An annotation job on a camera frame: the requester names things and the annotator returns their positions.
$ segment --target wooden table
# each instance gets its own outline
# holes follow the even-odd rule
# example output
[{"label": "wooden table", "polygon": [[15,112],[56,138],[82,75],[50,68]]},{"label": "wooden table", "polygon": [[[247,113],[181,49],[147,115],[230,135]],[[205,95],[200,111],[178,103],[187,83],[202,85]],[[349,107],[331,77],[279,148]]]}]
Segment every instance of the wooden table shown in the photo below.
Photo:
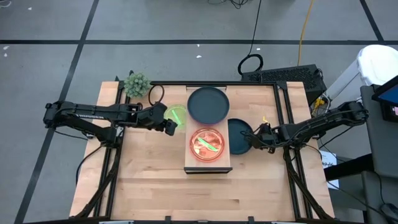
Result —
[{"label": "wooden table", "polygon": [[[98,105],[114,103],[117,82],[103,82]],[[164,86],[162,102],[186,105],[186,86]],[[290,102],[296,123],[310,118],[302,83],[288,83]],[[271,86],[227,86],[230,102],[228,118],[240,118],[256,129],[263,116],[272,126],[278,126],[274,92]],[[154,101],[160,88],[154,89]],[[284,119],[287,114],[280,91]],[[132,100],[149,106],[147,97]],[[94,120],[101,126],[107,121]],[[317,147],[311,140],[309,145]],[[85,154],[99,146],[96,139],[88,142]],[[251,149],[231,155],[233,170],[229,174],[187,175],[184,170],[185,130],[178,129],[174,136],[157,131],[127,128],[124,136],[118,182],[111,218],[114,220],[219,220],[256,221],[294,220],[290,190],[282,150],[275,154]],[[89,158],[81,168],[70,215],[85,206],[98,188],[105,150]],[[309,147],[301,150],[303,168],[309,191],[331,215],[333,208],[326,186],[319,153]],[[302,194],[297,188],[301,216],[305,216]],[[101,213],[104,213],[108,193],[104,193]]]}]

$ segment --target black metal frame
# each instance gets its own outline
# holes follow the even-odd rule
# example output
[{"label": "black metal frame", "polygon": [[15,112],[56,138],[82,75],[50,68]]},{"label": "black metal frame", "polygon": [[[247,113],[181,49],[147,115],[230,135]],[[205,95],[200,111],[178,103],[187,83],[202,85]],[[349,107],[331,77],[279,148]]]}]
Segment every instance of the black metal frame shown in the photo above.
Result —
[{"label": "black metal frame", "polygon": [[343,177],[360,174],[363,171],[374,171],[372,154],[366,154],[356,159],[342,162],[337,166],[325,168],[326,181],[336,180]]},{"label": "black metal frame", "polygon": [[[282,112],[282,105],[280,102],[280,96],[279,96],[279,89],[282,89],[283,94],[284,94],[284,101],[286,105],[286,110],[287,110],[287,118],[289,120],[289,123],[294,123],[293,119],[293,112],[292,108],[290,105],[290,98],[289,98],[289,92],[287,89],[287,83],[286,82],[267,82],[267,83],[253,83],[253,82],[185,82],[185,81],[180,81],[180,82],[174,82],[174,81],[164,81],[164,82],[152,82],[151,84],[153,85],[185,85],[185,86],[227,86],[227,85],[266,85],[266,86],[272,86],[274,89],[274,96],[275,96],[275,104],[277,108],[277,114],[278,114],[278,119],[279,119],[279,124],[284,124],[284,117],[283,117],[283,112]],[[115,103],[120,103],[121,102],[121,96],[122,92],[124,89],[124,83],[123,81],[119,81],[118,85],[118,92],[116,94],[116,99]],[[128,103],[130,101],[129,97],[126,97],[125,103]],[[78,214],[77,217],[71,217],[68,220],[54,220],[54,221],[49,221],[49,222],[37,222],[36,224],[64,224],[64,223],[98,223],[98,222],[104,222],[104,221],[111,221],[110,217],[112,214],[112,208],[113,208],[113,200],[114,200],[114,194],[116,190],[116,182],[118,179],[118,170],[119,170],[119,162],[121,158],[121,150],[123,147],[123,136],[120,137],[119,139],[119,144],[118,147],[115,147],[114,149],[116,150],[115,157],[114,157],[114,163],[111,171],[108,173],[108,168],[109,168],[109,163],[111,160],[111,154],[113,148],[106,148],[105,156],[104,156],[104,162],[103,162],[103,167],[101,171],[101,177],[99,181],[99,187],[97,192],[94,194],[93,198],[90,200],[94,202],[94,205],[91,207],[94,208],[93,212],[93,217],[88,217],[90,214],[91,210],[85,210],[83,209],[82,212]],[[284,148],[285,155],[286,155],[286,166],[287,169],[289,169],[289,166],[291,166],[291,162],[288,162],[291,160],[290,158],[290,149],[289,148]],[[296,165],[297,165],[297,170],[298,170],[298,176],[300,178],[300,185],[304,186],[306,188],[306,181],[305,181],[305,174],[304,174],[304,169],[303,169],[303,163],[302,163],[302,158],[300,155],[299,150],[295,150],[295,160],[296,160]],[[101,211],[101,203],[103,199],[103,192],[105,188],[110,184],[109,187],[109,196],[108,196],[108,201],[106,204],[106,212],[105,216],[100,216],[100,211]],[[340,222],[337,220],[318,220],[318,219],[313,219],[312,215],[312,208],[310,205],[309,200],[306,197],[303,197],[304,205],[305,205],[305,213],[306,213],[306,218],[302,218],[300,215],[300,207],[299,207],[299,200],[297,198],[297,191],[296,191],[296,182],[294,181],[294,178],[289,175],[289,186],[290,186],[290,194],[292,197],[292,206],[293,206],[293,211],[294,211],[294,217],[296,222],[302,222],[302,223],[352,223],[352,222]],[[272,222],[256,222],[254,221],[254,217],[248,217],[247,222],[214,222],[214,221],[171,221],[171,217],[165,217],[165,220],[134,220],[135,224],[147,224],[147,223],[159,223],[159,224],[168,224],[168,223],[214,223],[214,224],[222,224],[222,223],[272,223]]]}]

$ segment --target white object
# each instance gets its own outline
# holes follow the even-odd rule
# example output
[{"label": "white object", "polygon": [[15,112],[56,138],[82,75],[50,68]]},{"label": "white object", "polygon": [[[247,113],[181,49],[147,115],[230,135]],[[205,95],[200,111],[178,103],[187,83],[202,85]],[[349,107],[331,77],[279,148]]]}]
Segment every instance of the white object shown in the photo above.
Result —
[{"label": "white object", "polygon": [[[363,85],[383,85],[398,75],[398,51],[384,45],[369,45],[359,51],[356,60],[327,89],[332,108],[360,97]],[[343,95],[341,101],[335,101]]]},{"label": "white object", "polygon": [[[331,167],[331,166],[335,166],[337,165],[337,159],[336,159],[336,154],[334,153],[330,153],[330,152],[325,152],[325,151],[321,151],[319,150],[322,154],[322,166],[323,168],[327,168],[327,167]],[[339,187],[338,185],[338,180],[332,180],[330,181],[331,184],[333,184],[336,187]],[[328,183],[328,188],[330,189],[336,189],[334,186],[330,185]]]},{"label": "white object", "polygon": [[[330,109],[344,102],[360,99],[361,86],[383,85],[396,75],[398,51],[383,45],[369,45],[363,48],[356,60],[327,89],[326,95],[331,99]],[[331,139],[346,129],[346,126],[340,126],[329,130],[323,139]],[[332,151],[339,149],[343,157],[356,158],[371,153],[368,139],[366,125],[359,125],[329,143],[328,148]],[[356,146],[361,150],[351,150],[349,146]]]}]

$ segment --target dark blue plate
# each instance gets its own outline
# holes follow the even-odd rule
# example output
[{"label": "dark blue plate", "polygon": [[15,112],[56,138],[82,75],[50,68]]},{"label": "dark blue plate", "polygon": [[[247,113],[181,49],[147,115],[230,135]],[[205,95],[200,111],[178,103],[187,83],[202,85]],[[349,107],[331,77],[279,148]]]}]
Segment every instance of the dark blue plate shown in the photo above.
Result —
[{"label": "dark blue plate", "polygon": [[195,121],[216,124],[228,114],[229,100],[225,93],[217,88],[202,87],[190,95],[187,108]]},{"label": "dark blue plate", "polygon": [[253,132],[250,125],[241,119],[233,118],[228,120],[229,153],[231,154],[244,154],[251,148],[250,143],[244,140],[241,131]]}]

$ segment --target small succulent plant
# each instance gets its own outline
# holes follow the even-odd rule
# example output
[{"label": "small succulent plant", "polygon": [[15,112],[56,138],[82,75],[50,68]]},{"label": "small succulent plant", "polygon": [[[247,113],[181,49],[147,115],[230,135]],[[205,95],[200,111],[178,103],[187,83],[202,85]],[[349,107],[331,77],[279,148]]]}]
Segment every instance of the small succulent plant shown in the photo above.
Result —
[{"label": "small succulent plant", "polygon": [[131,98],[141,98],[145,96],[150,87],[150,81],[141,72],[130,74],[126,81],[124,81],[124,91],[126,91],[127,96]]}]

